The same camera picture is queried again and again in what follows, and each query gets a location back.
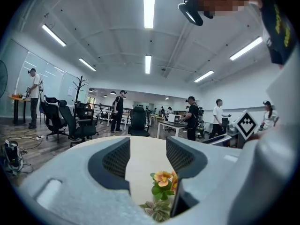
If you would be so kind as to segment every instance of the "flower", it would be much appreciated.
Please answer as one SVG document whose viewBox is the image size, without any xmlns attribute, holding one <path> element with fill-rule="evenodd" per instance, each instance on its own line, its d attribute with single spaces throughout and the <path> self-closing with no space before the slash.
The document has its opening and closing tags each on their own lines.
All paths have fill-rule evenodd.
<svg viewBox="0 0 300 225">
<path fill-rule="evenodd" d="M 171 191 L 173 191 L 174 193 L 176 193 L 177 185 L 178 185 L 178 176 L 175 174 L 172 178 L 172 186 L 171 186 Z"/>
<path fill-rule="evenodd" d="M 155 181 L 159 181 L 158 185 L 160 187 L 167 186 L 169 183 L 169 178 L 171 178 L 171 177 L 172 177 L 172 175 L 168 172 L 157 172 L 154 175 L 154 179 L 155 179 Z"/>
</svg>

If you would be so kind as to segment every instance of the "wooden floor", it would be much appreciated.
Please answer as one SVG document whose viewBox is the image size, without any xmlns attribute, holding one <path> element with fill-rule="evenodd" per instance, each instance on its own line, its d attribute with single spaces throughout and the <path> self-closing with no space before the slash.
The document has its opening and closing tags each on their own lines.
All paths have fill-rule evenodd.
<svg viewBox="0 0 300 225">
<path fill-rule="evenodd" d="M 37 128 L 34 130 L 28 129 L 29 121 L 24 125 L 14 126 L 12 123 L 12 119 L 4 119 L 0 118 L 0 134 L 5 135 L 10 138 L 5 138 L 0 136 L 0 144 L 4 144 L 5 140 L 9 141 L 17 141 L 18 145 L 21 149 L 29 149 L 37 146 L 36 148 L 27 150 L 27 153 L 23 154 L 23 160 L 26 164 L 31 164 L 32 169 L 36 170 L 40 168 L 44 163 L 55 157 L 56 155 L 68 150 L 70 148 L 71 141 L 67 136 L 60 135 L 60 143 L 57 143 L 57 135 L 49 136 L 49 140 L 44 138 L 42 141 L 34 141 L 32 139 L 13 139 L 18 137 L 37 137 L 44 135 L 46 137 L 47 134 L 51 133 L 51 131 L 44 124 L 44 120 L 40 122 L 37 121 Z M 149 129 L 150 137 L 157 137 L 158 126 L 152 122 L 153 127 Z M 96 127 L 99 135 L 93 136 L 93 139 L 100 137 L 108 137 L 108 136 L 121 136 L 128 135 L 128 128 L 124 131 L 124 126 L 121 125 L 122 132 L 115 132 L 114 134 L 110 133 L 110 126 L 107 126 L 107 122 L 103 121 L 101 124 L 99 123 Z M 164 139 L 167 136 L 175 136 L 174 131 L 160 131 L 160 139 Z M 179 137 L 187 138 L 187 133 L 183 132 L 183 129 L 179 131 Z M 27 173 L 18 172 L 17 176 L 10 176 L 12 183 L 15 185 L 20 185 L 22 180 L 27 176 Z"/>
</svg>

